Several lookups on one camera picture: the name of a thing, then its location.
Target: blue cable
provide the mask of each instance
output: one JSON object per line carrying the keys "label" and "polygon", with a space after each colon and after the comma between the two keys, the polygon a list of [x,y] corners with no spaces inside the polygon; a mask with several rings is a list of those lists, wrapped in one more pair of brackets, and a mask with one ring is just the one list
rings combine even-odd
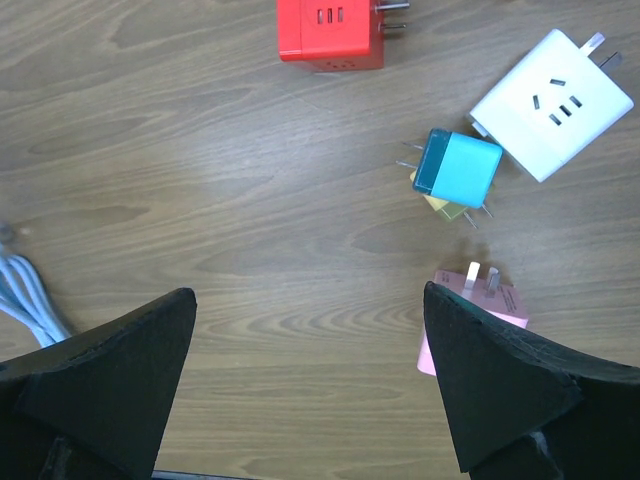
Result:
{"label": "blue cable", "polygon": [[41,347],[71,336],[49,300],[35,267],[0,244],[0,311],[24,324]]}

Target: wood grain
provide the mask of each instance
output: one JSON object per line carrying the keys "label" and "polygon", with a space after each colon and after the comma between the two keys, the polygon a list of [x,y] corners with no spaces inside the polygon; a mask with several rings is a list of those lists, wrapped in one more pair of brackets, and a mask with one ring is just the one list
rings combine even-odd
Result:
{"label": "wood grain", "polygon": [[[640,98],[633,0],[414,2],[387,68],[277,58],[258,0],[5,0],[0,201],[86,330],[177,286],[199,312],[158,468],[262,479],[461,478],[415,369],[421,291],[469,259],[508,272],[531,329],[640,365],[640,116],[543,185],[508,162],[478,215],[411,191],[402,141],[465,114],[551,28],[595,31]],[[36,348],[0,322],[0,356]]]}

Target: socket hole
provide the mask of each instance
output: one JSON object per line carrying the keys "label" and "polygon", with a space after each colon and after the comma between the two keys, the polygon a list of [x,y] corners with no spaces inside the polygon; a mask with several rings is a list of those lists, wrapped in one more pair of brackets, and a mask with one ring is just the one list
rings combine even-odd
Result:
{"label": "socket hole", "polygon": [[571,97],[569,97],[569,100],[571,100],[576,107],[578,107],[578,108],[582,107],[582,102],[580,100],[578,100],[576,97],[571,96]]}

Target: white power adapter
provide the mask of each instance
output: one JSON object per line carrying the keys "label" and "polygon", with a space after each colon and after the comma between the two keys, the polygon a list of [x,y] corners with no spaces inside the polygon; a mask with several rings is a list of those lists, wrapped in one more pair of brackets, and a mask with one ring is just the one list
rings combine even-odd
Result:
{"label": "white power adapter", "polygon": [[553,30],[471,111],[474,128],[544,181],[633,108],[606,73],[620,54],[589,58],[602,42],[578,48]]}

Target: red power adapter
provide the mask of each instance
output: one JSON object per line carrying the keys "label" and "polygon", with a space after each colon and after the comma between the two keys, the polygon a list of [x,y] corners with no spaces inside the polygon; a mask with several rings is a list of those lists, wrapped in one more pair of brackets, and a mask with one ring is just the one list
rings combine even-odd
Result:
{"label": "red power adapter", "polygon": [[409,3],[378,0],[278,0],[278,47],[283,62],[339,72],[384,67],[384,32],[389,10]]}

